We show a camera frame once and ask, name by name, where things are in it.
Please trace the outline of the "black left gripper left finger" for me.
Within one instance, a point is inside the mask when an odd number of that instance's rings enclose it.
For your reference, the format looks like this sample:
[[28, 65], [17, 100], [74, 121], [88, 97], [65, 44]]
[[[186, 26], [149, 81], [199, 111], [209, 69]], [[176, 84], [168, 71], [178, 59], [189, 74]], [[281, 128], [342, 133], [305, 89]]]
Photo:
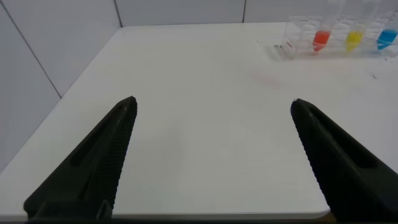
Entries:
[[24, 202], [29, 218], [109, 218], [137, 116], [118, 102]]

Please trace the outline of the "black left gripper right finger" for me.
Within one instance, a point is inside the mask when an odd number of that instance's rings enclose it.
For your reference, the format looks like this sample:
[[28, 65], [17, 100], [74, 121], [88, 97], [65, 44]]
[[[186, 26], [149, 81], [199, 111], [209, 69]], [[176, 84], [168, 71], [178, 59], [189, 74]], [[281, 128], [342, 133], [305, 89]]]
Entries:
[[397, 221], [397, 173], [315, 105], [297, 99], [290, 113], [335, 218], [339, 222]]

